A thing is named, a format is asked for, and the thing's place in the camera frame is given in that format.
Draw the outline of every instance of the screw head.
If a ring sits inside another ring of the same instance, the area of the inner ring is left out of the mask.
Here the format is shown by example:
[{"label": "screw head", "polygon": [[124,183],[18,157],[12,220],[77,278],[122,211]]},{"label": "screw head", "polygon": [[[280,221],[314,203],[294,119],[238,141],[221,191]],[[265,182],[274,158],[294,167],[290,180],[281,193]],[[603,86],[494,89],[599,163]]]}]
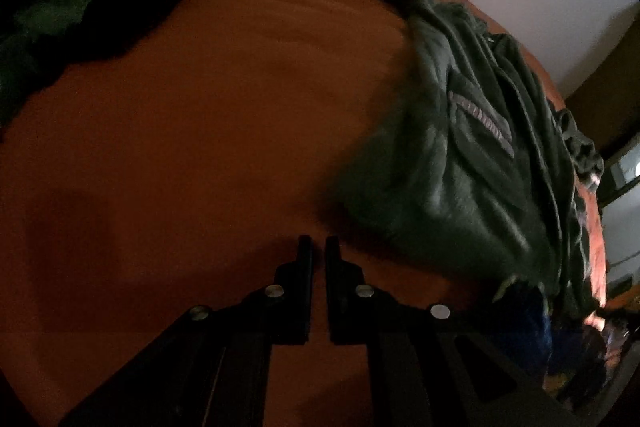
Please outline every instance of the screw head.
[{"label": "screw head", "polygon": [[451,310],[444,304],[436,304],[431,307],[431,315],[437,319],[448,319],[451,314]]},{"label": "screw head", "polygon": [[209,317],[209,309],[206,306],[194,306],[189,310],[192,321],[203,321]]},{"label": "screw head", "polygon": [[368,284],[358,284],[356,286],[356,295],[358,297],[368,298],[373,296],[373,288]]},{"label": "screw head", "polygon": [[270,284],[264,289],[264,294],[271,299],[282,297],[284,295],[284,288],[279,284]]}]

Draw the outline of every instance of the bed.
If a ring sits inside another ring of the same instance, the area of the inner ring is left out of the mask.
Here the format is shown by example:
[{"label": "bed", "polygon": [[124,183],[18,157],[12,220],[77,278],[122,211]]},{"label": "bed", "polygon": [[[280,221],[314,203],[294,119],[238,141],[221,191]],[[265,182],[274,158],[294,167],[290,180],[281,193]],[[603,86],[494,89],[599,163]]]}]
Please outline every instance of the bed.
[{"label": "bed", "polygon": [[[0,146],[0,367],[42,427],[185,309],[270,283],[299,233],[335,233],[323,187],[410,54],[378,0],[183,0],[129,54],[71,65],[30,100]],[[600,218],[582,196],[604,304]],[[482,290],[388,248],[347,241],[344,256],[415,306],[464,308]],[[264,425],[370,425],[365,347],[330,344],[315,280],[310,343],[274,346]]]}]

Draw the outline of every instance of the dark green blanket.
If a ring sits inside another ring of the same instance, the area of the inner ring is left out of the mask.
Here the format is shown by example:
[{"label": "dark green blanket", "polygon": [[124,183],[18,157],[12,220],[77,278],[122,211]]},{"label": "dark green blanket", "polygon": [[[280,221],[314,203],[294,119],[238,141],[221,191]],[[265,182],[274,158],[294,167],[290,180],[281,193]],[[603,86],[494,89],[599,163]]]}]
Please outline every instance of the dark green blanket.
[{"label": "dark green blanket", "polygon": [[465,6],[384,0],[417,60],[393,110],[335,185],[404,254],[472,277],[542,284],[556,311],[594,311],[572,157],[517,42]]}]

